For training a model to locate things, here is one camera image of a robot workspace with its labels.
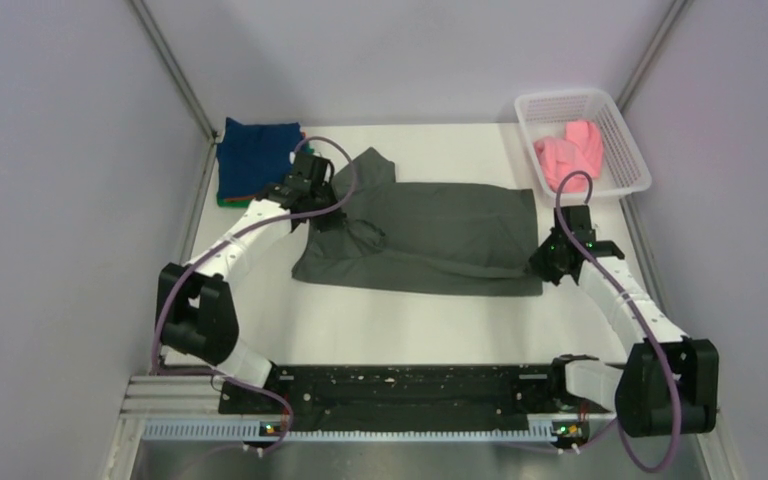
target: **cable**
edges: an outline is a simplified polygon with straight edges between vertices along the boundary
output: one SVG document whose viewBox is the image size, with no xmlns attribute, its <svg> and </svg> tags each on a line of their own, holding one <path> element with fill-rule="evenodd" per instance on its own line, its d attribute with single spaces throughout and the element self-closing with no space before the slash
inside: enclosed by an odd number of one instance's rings
<svg viewBox="0 0 768 480">
<path fill-rule="evenodd" d="M 213 384 L 213 381 L 216 380 L 216 377 L 217 377 L 216 374 L 211 374 L 210 375 L 210 388 L 212 388 L 213 391 L 215 391 L 217 393 L 222 393 L 222 389 L 221 388 L 216 388 L 216 385 Z"/>
<path fill-rule="evenodd" d="M 569 238 L 570 242 L 575 246 L 576 249 L 578 249 L 579 252 L 581 252 L 584 258 L 586 258 L 590 263 L 593 264 L 594 267 L 596 267 L 596 270 L 599 270 L 599 273 L 605 276 L 608 282 L 610 282 L 611 285 L 617 289 L 617 292 L 620 294 L 620 296 L 622 296 L 623 300 L 627 302 L 628 307 L 634 314 L 634 319 L 637 320 L 637 323 L 640 324 L 640 328 L 643 329 L 643 332 L 646 334 L 646 338 L 649 340 L 649 343 L 652 345 L 652 349 L 655 351 L 655 356 L 658 357 L 658 363 L 661 365 L 661 370 L 664 373 L 664 379 L 667 382 L 667 390 L 670 392 L 670 407 L 673 414 L 673 424 L 670 430 L 670 446 L 667 448 L 667 453 L 664 454 L 664 458 L 654 467 L 645 465 L 640 461 L 640 459 L 631 449 L 631 444 L 629 443 L 628 437 L 625 435 L 625 432 L 623 432 L 622 428 L 618 428 L 617 430 L 619 431 L 620 440 L 622 441 L 623 447 L 625 447 L 625 451 L 628 453 L 629 458 L 631 458 L 631 461 L 634 462 L 637 468 L 647 473 L 661 472 L 670 466 L 670 464 L 675 459 L 676 452 L 678 451 L 678 443 L 681 435 L 681 403 L 678 396 L 678 386 L 676 385 L 675 379 L 673 378 L 673 372 L 670 369 L 670 362 L 667 360 L 667 354 L 664 352 L 661 344 L 659 344 L 658 340 L 655 338 L 655 333 L 652 332 L 652 329 L 649 328 L 649 325 L 643 319 L 643 314 L 640 312 L 640 309 L 637 308 L 637 304 L 634 303 L 634 300 L 631 298 L 628 292 L 626 292 L 622 284 L 616 278 L 614 278 L 614 276 L 611 275 L 611 273 L 605 267 L 603 267 L 598 260 L 596 260 L 596 257 L 594 257 L 584 247 L 584 245 L 578 241 L 577 238 L 575 238 L 575 235 L 573 235 L 569 225 L 567 225 L 564 216 L 561 214 L 561 193 L 564 191 L 564 187 L 566 186 L 567 182 L 576 175 L 582 175 L 587 179 L 587 198 L 584 200 L 584 203 L 590 201 L 590 196 L 593 193 L 593 178 L 587 172 L 576 170 L 564 177 L 564 179 L 561 181 L 561 184 L 558 186 L 558 194 L 555 197 L 555 215 L 558 217 L 558 223 L 560 223 L 561 228 L 567 235 L 567 238 Z"/>
<path fill-rule="evenodd" d="M 584 400 L 581 405 L 578 406 L 578 421 L 584 423 L 587 421 L 587 413 L 590 411 L 590 402 Z"/>
<path fill-rule="evenodd" d="M 352 195 L 355 192 L 355 189 L 357 188 L 357 171 L 355 169 L 354 163 L 352 163 L 352 157 L 346 152 L 343 147 L 341 147 L 337 142 L 320 136 L 311 136 L 306 137 L 302 139 L 301 142 L 299 142 L 298 145 L 296 145 L 296 148 L 293 150 L 294 152 L 298 153 L 299 150 L 308 142 L 311 140 L 318 140 L 325 142 L 335 149 L 339 151 L 344 157 L 346 157 L 346 160 L 349 163 L 349 169 L 352 172 L 352 183 L 349 186 L 348 192 L 346 192 L 346 195 L 341 198 L 337 203 L 334 205 L 331 205 L 330 207 L 326 207 L 320 210 L 314 210 L 312 212 L 304 212 L 304 213 L 291 213 L 287 215 L 281 215 L 278 217 L 269 218 L 266 220 L 262 220 L 257 223 L 253 223 L 240 231 L 233 234 L 234 238 L 241 238 L 242 236 L 246 235 L 247 233 L 260 228 L 264 225 L 279 222 L 282 220 L 300 220 L 304 218 L 311 218 L 316 217 L 319 215 L 325 215 L 328 213 L 331 213 L 339 208 L 341 208 L 343 205 L 346 204 L 346 202 L 349 201 L 349 199 L 352 197 Z M 175 282 L 174 285 L 172 285 L 172 289 L 169 291 L 169 295 L 166 297 L 166 300 L 163 302 L 163 308 L 160 310 L 160 315 L 157 317 L 157 325 L 154 329 L 154 338 L 152 340 L 151 344 L 151 373 L 153 374 L 163 374 L 163 375 L 220 375 L 225 378 L 225 381 L 232 383 L 233 385 L 236 385 L 240 388 L 243 388 L 245 390 L 249 390 L 255 393 L 259 393 L 261 395 L 265 395 L 276 402 L 280 403 L 284 409 L 287 410 L 287 428 L 282 429 L 281 434 L 278 436 L 278 440 L 275 441 L 272 445 L 267 447 L 263 450 L 263 453 L 269 453 L 273 450 L 275 450 L 281 443 L 283 443 L 284 438 L 287 436 L 287 434 L 290 432 L 290 429 L 293 426 L 293 408 L 290 406 L 290 404 L 280 396 L 276 395 L 273 392 L 270 392 L 269 390 L 265 390 L 263 388 L 255 387 L 254 385 L 248 385 L 246 383 L 243 383 L 236 378 L 229 377 L 222 372 L 219 372 L 212 368 L 199 368 L 199 369 L 184 369 L 184 370 L 167 370 L 162 369 L 160 365 L 160 337 L 163 333 L 163 325 L 166 323 L 166 319 L 169 317 L 169 311 L 172 309 L 172 304 L 175 301 L 175 298 L 178 296 L 178 292 L 181 291 L 181 288 L 184 286 L 184 283 L 187 281 L 188 278 L 201 266 L 203 265 L 209 258 L 212 258 L 217 253 L 221 252 L 226 246 L 228 246 L 228 241 L 223 240 L 219 242 L 216 246 L 210 248 L 207 252 L 205 252 L 201 257 L 196 259 L 192 264 L 190 264 L 189 267 L 187 267 L 186 270 L 184 270 L 184 273 L 181 274 L 181 276 L 178 278 L 178 280 Z"/>
<path fill-rule="evenodd" d="M 334 168 L 334 162 L 332 162 L 331 160 L 328 160 L 328 168 L 331 171 L 330 174 L 328 175 L 328 183 L 331 183 L 332 181 L 334 181 L 334 172 L 336 172 L 337 169 Z"/>
</svg>

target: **white table surface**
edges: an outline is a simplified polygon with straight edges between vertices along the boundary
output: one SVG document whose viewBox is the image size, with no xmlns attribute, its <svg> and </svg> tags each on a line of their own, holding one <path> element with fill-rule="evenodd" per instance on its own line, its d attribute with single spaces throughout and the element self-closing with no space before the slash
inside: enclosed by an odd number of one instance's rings
<svg viewBox="0 0 768 480">
<path fill-rule="evenodd" d="M 400 182 L 471 182 L 534 188 L 540 241 L 553 225 L 552 203 L 539 190 L 515 124 L 308 127 L 356 156 L 374 146 L 396 163 Z M 346 164 L 332 147 L 317 153 Z M 217 170 L 208 189 L 194 253 L 230 228 L 241 209 L 219 208 Z M 617 200 L 594 200 L 597 237 L 613 240 L 641 279 Z M 307 226 L 276 244 L 234 290 L 241 335 L 278 364 L 549 363 L 564 353 L 607 362 L 626 355 L 610 326 L 572 279 L 544 284 L 537 297 L 456 297 L 309 285 L 290 277 Z M 167 363 L 198 359 L 169 352 Z"/>
</svg>

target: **metal corner post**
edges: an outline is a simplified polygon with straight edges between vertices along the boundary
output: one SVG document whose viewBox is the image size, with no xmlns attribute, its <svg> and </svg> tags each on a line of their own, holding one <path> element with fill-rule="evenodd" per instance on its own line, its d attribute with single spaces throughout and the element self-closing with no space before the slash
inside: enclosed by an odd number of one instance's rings
<svg viewBox="0 0 768 480">
<path fill-rule="evenodd" d="M 154 49 L 160 56 L 160 60 L 163 62 L 166 72 L 169 73 L 169 76 L 172 78 L 172 82 L 181 94 L 181 98 L 186 104 L 187 109 L 193 116 L 193 120 L 198 124 L 202 133 L 204 133 L 208 139 L 213 140 L 216 136 L 216 129 L 211 125 L 207 112 L 205 112 L 198 97 L 196 97 L 195 91 L 187 80 L 187 77 L 184 75 L 184 71 L 175 59 L 175 55 L 172 54 L 172 50 L 166 42 L 163 32 L 160 31 L 160 27 L 154 20 L 154 16 L 152 16 L 148 5 L 145 4 L 144 0 L 126 1 L 131 5 L 131 8 L 133 8 L 137 18 L 139 18 L 149 40 L 151 40 Z"/>
<path fill-rule="evenodd" d="M 625 87 L 616 99 L 620 112 L 625 114 L 635 98 L 643 81 L 647 78 L 652 67 L 657 63 L 658 57 L 664 50 L 670 35 L 675 27 L 687 13 L 693 0 L 674 0 L 667 14 L 661 21 L 661 25 L 655 32 L 649 46 L 634 69 Z M 632 244 L 637 252 L 640 271 L 643 274 L 643 282 L 652 298 L 661 306 L 667 314 L 670 313 L 669 301 L 661 286 L 655 257 L 646 235 L 645 227 L 640 221 L 640 211 L 631 195 L 620 200 L 620 206 L 628 225 Z M 699 454 L 708 468 L 710 478 L 743 480 L 748 478 L 746 468 L 743 465 L 737 446 L 731 436 L 722 412 L 717 415 L 717 427 L 711 433 L 697 435 Z"/>
</svg>

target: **gray cloth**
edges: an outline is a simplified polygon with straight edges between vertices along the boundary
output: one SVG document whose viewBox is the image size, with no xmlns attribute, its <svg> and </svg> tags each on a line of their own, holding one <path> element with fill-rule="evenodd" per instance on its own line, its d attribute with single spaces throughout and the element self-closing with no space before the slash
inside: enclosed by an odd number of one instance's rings
<svg viewBox="0 0 768 480">
<path fill-rule="evenodd" d="M 370 148 L 354 161 L 358 188 L 344 227 L 310 229 L 293 278 L 308 283 L 445 295 L 543 293 L 526 271 L 537 249 L 531 190 L 461 183 L 397 183 Z M 339 198 L 351 171 L 332 185 Z"/>
</svg>

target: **black mounting plate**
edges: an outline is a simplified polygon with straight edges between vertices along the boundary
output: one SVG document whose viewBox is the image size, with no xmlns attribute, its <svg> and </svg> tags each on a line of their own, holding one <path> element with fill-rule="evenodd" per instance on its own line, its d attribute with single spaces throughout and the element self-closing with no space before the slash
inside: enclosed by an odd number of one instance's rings
<svg viewBox="0 0 768 480">
<path fill-rule="evenodd" d="M 561 411 L 549 388 L 551 368 L 275 366 L 264 388 L 293 407 L 295 431 L 511 431 L 528 429 L 528 414 Z M 228 382 L 222 393 L 220 414 L 283 413 L 274 400 Z"/>
</svg>

